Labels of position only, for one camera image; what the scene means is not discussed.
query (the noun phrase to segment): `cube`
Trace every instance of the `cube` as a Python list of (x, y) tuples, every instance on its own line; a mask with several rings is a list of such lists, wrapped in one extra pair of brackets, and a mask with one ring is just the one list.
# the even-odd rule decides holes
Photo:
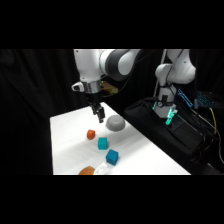
[(99, 138), (98, 148), (99, 150), (107, 150), (107, 138)]
[(106, 159), (109, 164), (115, 166), (117, 164), (118, 157), (119, 157), (119, 153), (111, 149), (108, 152)]

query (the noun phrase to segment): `wire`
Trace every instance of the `wire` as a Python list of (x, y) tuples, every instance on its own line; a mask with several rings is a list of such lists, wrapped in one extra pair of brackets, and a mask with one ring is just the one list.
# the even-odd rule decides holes
[[(149, 53), (148, 55), (146, 55), (144, 58), (142, 58), (142, 59), (140, 59), (139, 61), (135, 62), (135, 64), (137, 64), (137, 63), (139, 63), (139, 62), (145, 60), (148, 56), (150, 56), (150, 55), (151, 55), (153, 52), (155, 52), (156, 50), (150, 52), (150, 53)], [(132, 76), (132, 74), (129, 76), (127, 82), (124, 84), (124, 86), (121, 88), (121, 90), (120, 90), (118, 93), (113, 94), (113, 95), (109, 95), (109, 96), (102, 96), (102, 97), (103, 97), (103, 98), (108, 98), (108, 97), (112, 97), (112, 96), (115, 96), (115, 95), (119, 94), (121, 91), (124, 90), (124, 88), (126, 87), (126, 85), (127, 85), (128, 82), (129, 82), (129, 80), (131, 79), (131, 76)]]
[(115, 94), (113, 94), (113, 95), (109, 95), (109, 96), (102, 96), (102, 97), (103, 97), (103, 98), (108, 98), (108, 97), (112, 97), (112, 96), (115, 96), (115, 95), (119, 94), (122, 90), (124, 90), (124, 88), (126, 87), (126, 85), (127, 85), (128, 82), (129, 82), (129, 80), (131, 79), (131, 76), (132, 76), (132, 75), (129, 76), (127, 82), (124, 84), (124, 86), (121, 88), (121, 90), (120, 90), (118, 93), (115, 93)]
[(170, 87), (169, 84), (168, 84), (168, 77), (169, 77), (170, 72), (171, 72), (172, 69), (173, 69), (173, 68), (171, 67), (170, 71), (168, 72), (168, 74), (167, 74), (167, 76), (166, 76), (166, 85), (169, 87), (170, 91), (172, 92), (172, 94), (173, 94), (173, 96), (174, 96), (174, 98), (175, 98), (176, 96), (175, 96), (173, 90), (171, 89), (171, 87)]
[[(216, 123), (216, 119), (215, 119), (215, 114), (214, 114), (212, 108), (210, 108), (210, 111), (212, 112), (212, 117), (213, 117), (214, 124), (215, 124), (215, 132), (214, 132), (214, 135), (216, 135), (216, 133), (217, 133), (217, 123)], [(212, 145), (213, 142), (214, 142), (214, 139), (212, 139), (212, 142), (210, 143), (210, 145), (206, 149), (204, 149), (202, 152), (205, 152), (206, 150), (208, 150), (211, 147), (211, 145)]]
[(150, 52), (149, 54), (147, 54), (145, 57), (143, 57), (142, 59), (140, 59), (140, 60), (138, 60), (137, 62), (135, 62), (135, 64), (137, 64), (137, 63), (139, 63), (139, 62), (141, 62), (141, 61), (143, 61), (143, 60), (145, 60), (147, 57), (149, 57), (152, 53), (154, 53), (156, 50), (154, 50), (154, 51), (152, 51), (152, 52)]
[(103, 80), (104, 78), (106, 78), (107, 77), (107, 75), (104, 75), (100, 80)]
[(217, 134), (218, 134), (218, 136), (219, 136), (219, 158), (220, 158), (220, 160), (222, 161), (222, 163), (224, 164), (224, 161), (223, 161), (223, 158), (222, 158), (222, 147), (221, 147), (221, 145), (222, 145), (222, 138), (221, 138), (221, 135), (220, 135), (220, 133), (219, 133), (219, 131), (217, 130), (217, 127), (214, 127), (212, 124), (210, 124), (210, 122), (208, 122), (205, 118), (203, 118), (200, 114), (198, 114), (198, 116), (203, 120), (203, 121), (205, 121), (206, 123), (208, 123), (213, 129), (215, 129), (216, 130), (216, 132), (217, 132)]

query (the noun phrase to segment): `teal cube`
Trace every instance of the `teal cube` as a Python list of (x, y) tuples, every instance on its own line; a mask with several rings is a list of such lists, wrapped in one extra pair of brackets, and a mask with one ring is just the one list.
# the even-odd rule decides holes
[(99, 150), (107, 150), (107, 138), (99, 138), (98, 148)]

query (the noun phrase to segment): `orange cube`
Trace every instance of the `orange cube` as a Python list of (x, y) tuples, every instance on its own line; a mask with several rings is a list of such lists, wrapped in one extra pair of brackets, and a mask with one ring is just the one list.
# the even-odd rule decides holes
[(93, 140), (95, 138), (95, 135), (96, 135), (95, 131), (89, 130), (88, 133), (87, 133), (87, 138), (89, 140)]

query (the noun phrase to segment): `cable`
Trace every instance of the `cable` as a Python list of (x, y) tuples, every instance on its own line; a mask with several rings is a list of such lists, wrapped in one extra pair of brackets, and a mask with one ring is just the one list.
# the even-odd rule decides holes
[(217, 134), (219, 135), (219, 158), (220, 160), (222, 161), (222, 163), (224, 164), (224, 161), (223, 161), (223, 158), (222, 158), (222, 138), (221, 138), (221, 135), (219, 133), (219, 131), (217, 130), (217, 127), (214, 127), (212, 124), (210, 124), (210, 122), (208, 122), (205, 118), (203, 118), (200, 114), (198, 114), (198, 116), (203, 120), (205, 121), (206, 123), (208, 123), (213, 129), (216, 130)]
[(148, 56), (150, 56), (153, 52), (155, 52), (156, 50), (154, 50), (154, 51), (152, 51), (152, 52), (150, 52), (149, 54), (147, 54), (145, 57), (143, 57), (142, 59), (140, 59), (140, 60), (138, 60), (137, 62), (135, 62), (135, 64), (137, 64), (137, 63), (139, 63), (139, 62), (141, 62), (141, 61), (143, 61), (143, 60), (145, 60)]
[(102, 96), (102, 97), (103, 97), (103, 98), (108, 98), (108, 97), (112, 97), (112, 96), (115, 96), (115, 95), (119, 94), (122, 90), (124, 90), (124, 88), (126, 87), (126, 85), (127, 85), (128, 82), (129, 82), (129, 80), (131, 79), (131, 76), (132, 76), (132, 75), (129, 76), (127, 82), (124, 84), (124, 86), (121, 88), (121, 90), (120, 90), (118, 93), (115, 93), (115, 94), (113, 94), (113, 95), (109, 95), (109, 96)]
[[(210, 111), (212, 112), (212, 117), (213, 117), (214, 124), (215, 124), (215, 132), (214, 132), (214, 135), (216, 135), (216, 133), (217, 133), (217, 123), (216, 123), (216, 119), (215, 119), (215, 114), (214, 114), (212, 108), (210, 108)], [(214, 139), (212, 139), (212, 142), (210, 143), (210, 145), (206, 149), (204, 149), (202, 152), (205, 152), (206, 150), (208, 150), (211, 147), (211, 145), (212, 145), (213, 142), (214, 142)]]
[[(150, 53), (149, 53), (148, 55), (146, 55), (144, 58), (142, 58), (142, 59), (140, 59), (139, 61), (135, 62), (135, 64), (137, 64), (137, 63), (139, 63), (139, 62), (145, 60), (148, 56), (150, 56), (150, 55), (151, 55), (153, 52), (155, 52), (155, 51), (156, 51), (156, 50), (150, 52)], [(103, 98), (108, 98), (108, 97), (112, 97), (112, 96), (115, 96), (115, 95), (119, 94), (121, 91), (124, 90), (124, 88), (126, 87), (126, 85), (127, 85), (128, 82), (129, 82), (129, 80), (131, 79), (131, 76), (132, 76), (132, 74), (129, 76), (127, 82), (124, 84), (124, 86), (121, 88), (121, 90), (120, 90), (118, 93), (113, 94), (113, 95), (109, 95), (109, 96), (102, 96), (102, 97), (103, 97)]]

